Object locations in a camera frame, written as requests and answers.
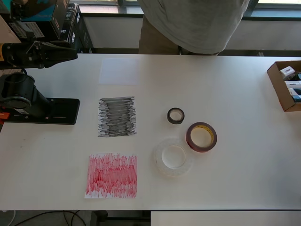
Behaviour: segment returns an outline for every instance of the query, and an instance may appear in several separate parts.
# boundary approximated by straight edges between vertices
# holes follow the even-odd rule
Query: white wall
[[[85,17],[95,48],[138,48],[141,18]],[[227,49],[301,50],[301,22],[242,21]]]

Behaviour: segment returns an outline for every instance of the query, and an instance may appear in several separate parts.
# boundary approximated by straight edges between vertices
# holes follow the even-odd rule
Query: paper with red scribbles
[[[90,155],[85,198],[135,198],[137,155]]]

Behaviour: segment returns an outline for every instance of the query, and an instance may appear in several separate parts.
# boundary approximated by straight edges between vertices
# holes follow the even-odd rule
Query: tape roll
[[[185,153],[184,163],[179,167],[167,166],[163,160],[164,151],[166,151],[168,147],[173,145],[178,146]],[[155,164],[162,173],[168,176],[177,177],[183,175],[191,169],[193,164],[192,153],[187,150],[189,150],[189,147],[185,142],[181,141],[180,139],[177,138],[165,139],[154,148],[153,152],[154,152]]]
[[[202,129],[207,130],[207,132],[210,134],[210,137],[211,137],[210,145],[208,145],[206,147],[200,147],[192,141],[191,133],[196,128],[202,128]],[[187,133],[186,133],[186,142],[189,145],[189,147],[191,147],[192,150],[194,150],[196,152],[208,152],[216,145],[217,134],[216,134],[215,130],[213,129],[213,127],[210,126],[209,124],[204,123],[204,122],[197,122],[188,128]]]
[[[172,124],[181,124],[185,118],[182,109],[174,107],[167,113],[167,120]]]

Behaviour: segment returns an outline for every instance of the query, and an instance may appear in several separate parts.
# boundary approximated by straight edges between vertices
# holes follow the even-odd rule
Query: paper sheet
[[[98,137],[135,134],[137,134],[135,97],[99,99]]]
[[[85,198],[135,198],[137,155],[90,155]]]
[[[101,85],[138,85],[140,78],[139,59],[104,59],[100,69]]]

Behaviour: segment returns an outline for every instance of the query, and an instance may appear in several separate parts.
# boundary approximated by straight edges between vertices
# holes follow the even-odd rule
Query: black tape roll
[[[181,118],[179,120],[176,120],[176,119],[173,119],[170,114],[172,112],[178,112],[180,115],[181,115]],[[181,124],[183,122],[185,118],[185,114],[184,112],[180,109],[180,108],[177,108],[177,107],[174,107],[172,109],[170,109],[167,113],[167,120],[172,123],[172,124]]]
[[[200,147],[198,145],[196,145],[192,139],[191,139],[191,132],[195,129],[195,128],[202,128],[202,129],[205,129],[207,130],[207,132],[210,134],[211,136],[211,142],[210,142],[210,145],[209,146],[206,146],[206,147]],[[207,152],[209,150],[211,150],[215,145],[216,145],[216,142],[217,142],[217,134],[216,134],[216,131],[213,129],[212,126],[210,126],[209,124],[207,123],[204,123],[204,122],[197,122],[197,123],[194,123],[193,125],[191,125],[188,130],[187,130],[187,133],[186,133],[186,142],[187,144],[189,145],[189,147],[191,147],[192,150],[196,151],[196,152]]]

